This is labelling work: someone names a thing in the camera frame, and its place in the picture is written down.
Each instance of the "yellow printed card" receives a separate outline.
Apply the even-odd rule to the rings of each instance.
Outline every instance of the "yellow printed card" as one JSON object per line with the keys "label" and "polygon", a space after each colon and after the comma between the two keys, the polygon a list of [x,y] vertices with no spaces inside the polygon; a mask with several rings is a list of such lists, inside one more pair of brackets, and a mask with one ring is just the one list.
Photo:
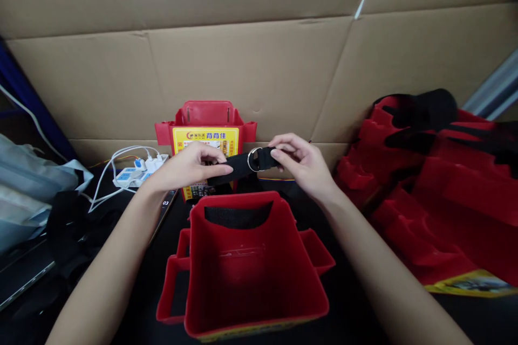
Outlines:
{"label": "yellow printed card", "polygon": [[[176,127],[173,128],[174,153],[177,154],[193,141],[201,141],[209,146],[220,149],[226,157],[238,153],[239,128],[225,127]],[[197,182],[183,188],[185,200],[200,198],[211,193],[207,181]]]}

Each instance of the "orange wire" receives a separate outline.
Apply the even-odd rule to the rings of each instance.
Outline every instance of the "orange wire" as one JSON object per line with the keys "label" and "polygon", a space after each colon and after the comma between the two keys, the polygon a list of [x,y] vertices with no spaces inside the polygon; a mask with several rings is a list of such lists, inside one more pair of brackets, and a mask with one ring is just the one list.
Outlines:
{"label": "orange wire", "polygon": [[[120,160],[122,160],[122,159],[126,159],[126,158],[129,158],[129,157],[133,157],[133,158],[135,158],[135,159],[140,159],[140,158],[139,158],[138,156],[136,156],[136,155],[126,155],[126,156],[122,156],[122,157],[120,157],[120,158],[117,158],[117,159],[115,159],[115,160],[116,160],[116,161],[120,161]],[[94,165],[92,165],[92,166],[90,166],[90,167],[87,167],[87,168],[89,168],[89,169],[90,169],[90,168],[97,167],[97,166],[99,166],[99,165],[101,165],[101,164],[108,163],[110,160],[111,160],[111,159],[107,159],[107,160],[105,160],[105,161],[99,162],[99,163],[94,164]]]}

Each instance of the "red bag handle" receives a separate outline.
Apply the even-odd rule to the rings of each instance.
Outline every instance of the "red bag handle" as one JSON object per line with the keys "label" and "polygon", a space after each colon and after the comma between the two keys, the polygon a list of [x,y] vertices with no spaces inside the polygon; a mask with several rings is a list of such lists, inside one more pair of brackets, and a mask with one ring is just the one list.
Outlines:
{"label": "red bag handle", "polygon": [[187,246],[190,241],[190,229],[180,231],[178,250],[176,255],[172,255],[167,260],[166,278],[163,282],[162,295],[156,308],[156,320],[167,325],[177,325],[183,323],[185,315],[171,316],[173,305],[174,289],[176,287],[176,277],[181,271],[190,271],[190,257],[186,257]]}

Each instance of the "blue panel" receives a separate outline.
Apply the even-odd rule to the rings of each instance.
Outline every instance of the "blue panel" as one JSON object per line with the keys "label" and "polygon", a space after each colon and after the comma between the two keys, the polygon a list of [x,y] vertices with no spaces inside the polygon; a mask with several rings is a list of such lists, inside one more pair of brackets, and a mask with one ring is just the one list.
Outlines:
{"label": "blue panel", "polygon": [[124,172],[117,177],[118,181],[127,181],[131,177],[131,174],[128,172]]}

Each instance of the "charging cable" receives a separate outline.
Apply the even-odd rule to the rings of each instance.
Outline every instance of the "charging cable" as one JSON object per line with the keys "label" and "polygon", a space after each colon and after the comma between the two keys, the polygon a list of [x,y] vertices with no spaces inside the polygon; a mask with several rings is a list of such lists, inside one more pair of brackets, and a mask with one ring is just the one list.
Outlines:
{"label": "charging cable", "polygon": [[125,147],[123,149],[120,149],[118,150],[117,152],[115,152],[111,159],[110,159],[110,162],[107,163],[105,166],[104,166],[104,169],[103,169],[103,172],[101,173],[101,177],[99,178],[99,182],[97,183],[97,188],[96,188],[96,192],[93,196],[93,198],[90,198],[88,195],[86,194],[82,194],[83,197],[85,197],[86,199],[88,199],[88,201],[91,203],[90,205],[90,209],[88,210],[88,213],[91,213],[93,212],[97,207],[99,207],[104,201],[110,199],[111,197],[117,195],[118,193],[121,193],[123,192],[124,190],[126,191],[131,191],[133,193],[135,193],[136,191],[135,190],[132,190],[132,189],[129,189],[129,188],[120,188],[119,190],[117,191],[114,191],[113,193],[111,194],[108,194],[104,197],[101,197],[101,198],[97,198],[97,194],[99,192],[99,188],[101,186],[101,181],[103,180],[103,177],[104,177],[104,174],[106,173],[106,170],[108,169],[108,166],[112,166],[112,169],[113,169],[113,178],[114,179],[117,179],[117,172],[116,172],[116,169],[115,169],[115,160],[122,154],[125,154],[127,152],[130,152],[130,151],[133,151],[133,150],[136,150],[136,149],[144,149],[147,153],[147,156],[151,158],[151,154],[149,153],[149,150],[153,150],[156,152],[157,155],[160,155],[160,153],[158,152],[158,150],[156,150],[155,148],[153,147],[147,147],[147,146],[130,146],[130,147]]}

